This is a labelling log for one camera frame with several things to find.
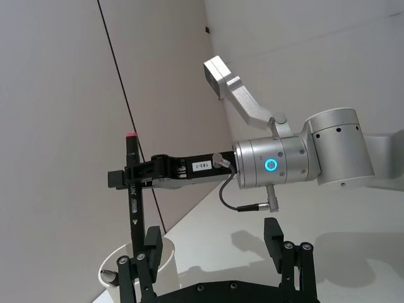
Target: silver bracket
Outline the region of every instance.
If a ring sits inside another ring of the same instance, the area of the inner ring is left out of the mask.
[[[263,130],[270,128],[273,136],[279,138],[293,136],[285,114],[271,113],[260,106],[240,77],[234,76],[219,56],[206,61],[204,67],[206,79],[219,99],[230,101],[247,125]]]

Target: white cup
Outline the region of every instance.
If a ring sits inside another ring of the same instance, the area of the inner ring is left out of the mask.
[[[163,237],[162,259],[160,266],[158,267],[156,283],[153,284],[153,290],[157,295],[167,294],[179,289],[178,272],[174,253],[174,243]],[[114,303],[121,302],[119,297],[119,286],[113,286],[103,281],[100,273],[102,270],[118,271],[116,261],[121,256],[129,256],[130,258],[133,257],[131,242],[121,246],[110,254],[108,258],[105,259],[105,261],[101,264],[100,269],[98,270],[98,280],[102,286],[107,289]],[[136,291],[136,301],[140,302],[141,292],[138,279],[135,281],[134,289]]]

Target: black clamp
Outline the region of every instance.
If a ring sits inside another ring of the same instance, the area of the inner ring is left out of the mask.
[[[314,273],[313,245],[303,242],[299,246],[283,240],[283,232],[275,218],[264,220],[264,241],[273,259],[276,271],[282,274],[280,288],[295,290],[294,268],[299,269],[299,292],[317,298]]]
[[[145,252],[139,252],[133,258],[121,256],[117,260],[119,291],[122,303],[136,303],[136,294],[133,287],[133,281],[136,278],[140,281],[142,302],[156,297],[156,293],[153,291],[153,283],[157,279],[157,271],[163,251],[160,227],[152,226],[147,230],[144,248]]]

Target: black cable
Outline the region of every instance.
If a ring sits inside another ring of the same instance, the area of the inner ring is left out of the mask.
[[[231,206],[231,205],[227,204],[225,202],[225,200],[223,199],[223,190],[225,189],[227,184],[230,183],[230,181],[234,178],[234,175],[235,175],[235,169],[234,169],[233,165],[230,164],[229,169],[232,171],[232,173],[230,174],[230,177],[220,187],[220,189],[219,189],[219,199],[223,203],[223,205],[226,206],[227,208],[230,208],[231,210],[238,211],[237,207],[234,207],[234,206]]]
[[[116,72],[117,72],[117,74],[118,74],[119,83],[121,84],[122,93],[124,94],[124,98],[125,98],[125,102],[126,102],[126,107],[128,108],[129,116],[131,117],[131,122],[132,122],[133,131],[134,131],[135,133],[137,133],[136,127],[134,126],[132,111],[131,111],[131,108],[130,108],[130,106],[129,106],[128,97],[126,96],[126,91],[125,91],[124,82],[122,81],[121,72],[119,71],[118,62],[116,61],[115,51],[114,51],[114,48],[112,47],[112,42],[111,42],[111,39],[110,39],[110,37],[109,37],[109,31],[108,31],[108,28],[107,28],[107,24],[106,24],[106,22],[105,22],[104,12],[102,11],[101,4],[100,4],[100,0],[97,0],[97,3],[98,3],[98,8],[100,9],[100,14],[101,14],[101,18],[102,18],[102,23],[104,24],[105,33],[107,34],[108,43],[109,43],[109,48],[111,49],[112,57],[114,58],[115,68],[116,68]],[[141,145],[140,145],[139,137],[138,137],[138,142],[139,142],[139,150],[140,150],[141,159],[142,159],[142,161],[144,162],[144,161],[145,161],[145,155],[143,154],[143,149],[142,149],[142,147],[141,147]],[[156,193],[154,192],[154,188],[152,188],[151,191],[152,191],[152,193],[153,193],[154,201],[155,201],[155,204],[156,204],[156,207],[157,207],[158,216],[160,217],[160,221],[161,221],[161,223],[162,223],[164,233],[166,234],[166,233],[167,233],[167,229],[165,229],[165,225],[164,225],[162,213],[161,213],[160,207],[158,206],[158,203],[157,203],[157,197],[156,197]]]
[[[235,210],[238,212],[258,211],[258,210],[261,210],[260,207],[268,206],[268,205],[264,205],[265,203],[262,203],[262,204],[255,203],[255,204],[250,204],[250,205],[242,205],[242,206],[238,206],[238,207],[234,207],[234,206],[227,204],[225,202],[225,200],[223,199],[223,190],[225,189],[227,184],[230,183],[230,181],[234,178],[234,175],[235,175],[235,169],[234,169],[233,165],[230,164],[229,169],[232,171],[232,173],[230,174],[230,177],[222,184],[222,186],[220,186],[220,189],[219,189],[219,199],[223,203],[224,206],[226,206],[227,208],[230,208],[231,210]]]

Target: blue led ring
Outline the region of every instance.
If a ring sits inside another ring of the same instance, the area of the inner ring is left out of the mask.
[[[265,161],[265,169],[268,172],[273,172],[277,168],[278,168],[278,161],[276,161],[275,159],[270,158],[270,159],[267,159],[267,161]]]

